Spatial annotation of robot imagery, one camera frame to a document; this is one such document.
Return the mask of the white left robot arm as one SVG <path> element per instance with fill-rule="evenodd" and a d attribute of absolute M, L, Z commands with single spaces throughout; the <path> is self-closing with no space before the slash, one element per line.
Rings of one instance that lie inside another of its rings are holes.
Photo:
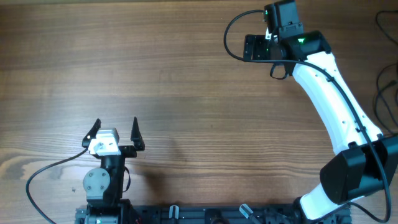
<path fill-rule="evenodd" d="M 145 143 L 134 118 L 130 140 L 132 145 L 120 146 L 116 128 L 102 128 L 97 119 L 82 140 L 82 146 L 101 164 L 87 172 L 83 179 L 87 206 L 76 211 L 75 223 L 141 223 L 140 215 L 133 209 L 131 201 L 123 199 L 123 193 L 130 187 L 123 186 L 124 173 L 129 172 L 125 165 L 127 158 L 137 157 L 137 152 L 145 150 Z"/>

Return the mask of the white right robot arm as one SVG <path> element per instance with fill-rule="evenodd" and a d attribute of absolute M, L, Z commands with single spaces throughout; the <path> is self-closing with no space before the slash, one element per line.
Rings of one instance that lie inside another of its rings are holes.
<path fill-rule="evenodd" d="M 328 131 L 334 158 L 320 170 L 320 183 L 294 204 L 295 221 L 316 223 L 383 191 L 397 169 L 397 138 L 386 137 L 366 116 L 343 80 L 324 35 L 305 32 L 294 1 L 262 10 L 265 35 L 248 35 L 243 60 L 283 66 L 305 90 Z"/>

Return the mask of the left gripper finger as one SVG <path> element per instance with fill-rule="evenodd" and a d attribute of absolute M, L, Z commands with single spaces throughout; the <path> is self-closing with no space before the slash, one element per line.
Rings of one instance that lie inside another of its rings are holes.
<path fill-rule="evenodd" d="M 132 129 L 131 129 L 131 141 L 134 144 L 134 148 L 136 151 L 144 151 L 145 143 L 142 138 L 141 132 L 139 130 L 139 124 L 136 117 L 134 117 Z"/>
<path fill-rule="evenodd" d="M 101 128 L 101 120 L 99 118 L 96 119 L 92 128 L 88 131 L 86 136 L 83 138 L 81 145 L 83 148 L 88 148 L 92 139 L 96 138 L 96 134 Z"/>

